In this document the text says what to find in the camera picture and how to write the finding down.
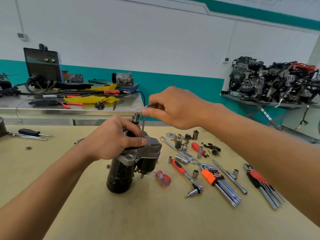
washer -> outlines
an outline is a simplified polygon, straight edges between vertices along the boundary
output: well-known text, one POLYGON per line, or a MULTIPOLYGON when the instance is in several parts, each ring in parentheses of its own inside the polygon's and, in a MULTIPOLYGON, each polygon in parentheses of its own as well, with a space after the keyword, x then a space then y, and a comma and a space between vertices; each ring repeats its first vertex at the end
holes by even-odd
POLYGON ((176 134, 175 133, 167 133, 166 136, 170 137, 170 138, 175 138, 176 134))

black screwdriver handle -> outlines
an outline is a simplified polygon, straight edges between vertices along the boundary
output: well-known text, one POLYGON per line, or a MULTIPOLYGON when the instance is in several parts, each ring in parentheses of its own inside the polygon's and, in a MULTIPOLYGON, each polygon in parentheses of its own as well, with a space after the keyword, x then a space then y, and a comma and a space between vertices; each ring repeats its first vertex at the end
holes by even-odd
POLYGON ((40 131, 34 131, 32 129, 19 129, 18 133, 26 135, 26 136, 39 136, 40 135, 40 131))

workbench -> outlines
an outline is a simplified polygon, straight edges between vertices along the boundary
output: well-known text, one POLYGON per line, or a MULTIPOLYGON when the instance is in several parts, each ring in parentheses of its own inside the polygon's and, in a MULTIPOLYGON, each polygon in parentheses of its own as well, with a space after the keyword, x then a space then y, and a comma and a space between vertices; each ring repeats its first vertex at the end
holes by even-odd
MULTIPOLYGON (((25 126, 53 135, 48 141, 4 136, 0 138, 0 206, 25 189, 44 170, 61 157, 74 142, 86 137, 94 126, 25 126)), ((7 126, 16 132, 21 126, 7 126)), ((143 179, 135 173, 131 188, 123 194, 111 193, 106 187, 110 161, 92 163, 81 176, 70 197, 46 234, 54 239, 245 239, 294 240, 319 239, 320 228, 314 225, 289 202, 274 211, 261 193, 254 188, 243 170, 245 161, 218 138, 202 128, 197 142, 221 148, 215 158, 222 167, 239 169, 237 181, 248 191, 241 194, 237 208, 231 206, 218 189, 209 185, 199 174, 197 181, 204 187, 201 195, 184 198, 193 189, 191 182, 168 163, 176 152, 162 144, 156 170, 162 170, 171 179, 164 188, 150 173, 143 179)), ((194 129, 182 131, 173 127, 146 127, 145 131, 160 140, 166 133, 191 134, 194 129)), ((196 156, 189 145, 188 152, 196 156)), ((207 158, 199 160, 211 163, 207 158)), ((197 165, 183 165, 192 175, 197 165)))
MULTIPOLYGON (((250 117, 254 121, 256 121, 256 119, 254 118, 253 115, 257 112, 262 112, 266 116, 266 118, 269 120, 268 126, 272 125, 278 131, 281 131, 281 127, 278 126, 276 122, 283 120, 285 117, 291 114, 294 114, 295 112, 297 112, 297 110, 305 110, 307 107, 309 107, 310 109, 320 109, 320 104, 294 104, 294 103, 282 102, 278 106, 279 103, 275 103, 275 102, 244 100, 228 94, 221 94, 221 96, 237 101, 239 106, 247 113, 245 117, 248 117, 248 118, 250 117), (255 108, 255 110, 252 112, 249 112, 246 106, 252 106, 255 108), (287 112, 278 118, 272 119, 264 110, 264 107, 267 107, 267 106, 271 106, 271 107, 278 106, 278 108, 286 109, 287 112)), ((314 130, 318 131, 318 124, 317 124, 317 127, 314 127, 314 130)))
MULTIPOLYGON (((21 92, 28 92, 24 86, 18 88, 21 92)), ((75 125, 74 120, 108 119, 114 115, 131 117, 144 108, 139 93, 121 97, 120 100, 124 100, 124 103, 118 104, 115 110, 112 103, 105 103, 103 110, 98 110, 94 104, 70 105, 71 109, 65 109, 62 105, 33 106, 28 103, 35 99, 39 97, 3 96, 0 98, 0 115, 3 118, 17 118, 18 115, 21 119, 70 119, 70 125, 75 125)))

engine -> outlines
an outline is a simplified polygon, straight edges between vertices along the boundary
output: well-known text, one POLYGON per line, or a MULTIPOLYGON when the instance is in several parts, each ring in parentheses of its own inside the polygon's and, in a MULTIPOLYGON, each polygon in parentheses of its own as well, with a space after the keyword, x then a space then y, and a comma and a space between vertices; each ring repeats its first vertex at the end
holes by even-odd
POLYGON ((273 63, 241 56, 232 63, 228 93, 243 99, 268 102, 311 103, 320 93, 316 66, 297 61, 273 63))

teal wall stripe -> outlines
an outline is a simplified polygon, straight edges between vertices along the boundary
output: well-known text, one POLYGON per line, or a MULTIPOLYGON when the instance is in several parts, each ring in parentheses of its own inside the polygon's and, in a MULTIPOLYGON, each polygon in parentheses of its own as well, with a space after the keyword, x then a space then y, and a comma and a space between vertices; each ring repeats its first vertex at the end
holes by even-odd
MULTIPOLYGON (((129 72, 126 70, 75 65, 62 65, 62 68, 64 70, 68 70, 69 73, 82 74, 85 80, 91 80, 94 78, 111 80, 111 74, 113 72, 129 72)), ((29 77, 26 63, 24 61, 0 60, 0 73, 2 72, 5 72, 6 74, 19 75, 9 77, 12 84, 24 83, 29 77)), ((169 86, 176 86, 183 89, 188 89, 202 99, 209 102, 222 103, 235 113, 245 115, 245 112, 241 109, 237 102, 220 96, 220 92, 222 90, 224 82, 223 79, 152 72, 130 72, 132 72, 134 81, 140 84, 139 89, 146 96, 146 104, 148 104, 149 96, 151 94, 161 92, 169 86)), ((281 116, 286 112, 284 109, 273 107, 269 107, 268 109, 266 109, 266 111, 270 113, 270 116, 272 118, 281 116)), ((263 124, 267 124, 269 122, 263 114, 259 113, 256 114, 256 119, 263 124)))
POLYGON ((320 21, 287 15, 278 12, 266 11, 253 7, 246 7, 238 4, 227 3, 217 0, 191 0, 205 3, 212 12, 219 12, 229 15, 236 15, 244 18, 267 21, 277 24, 285 24, 299 28, 313 29, 320 31, 320 21))

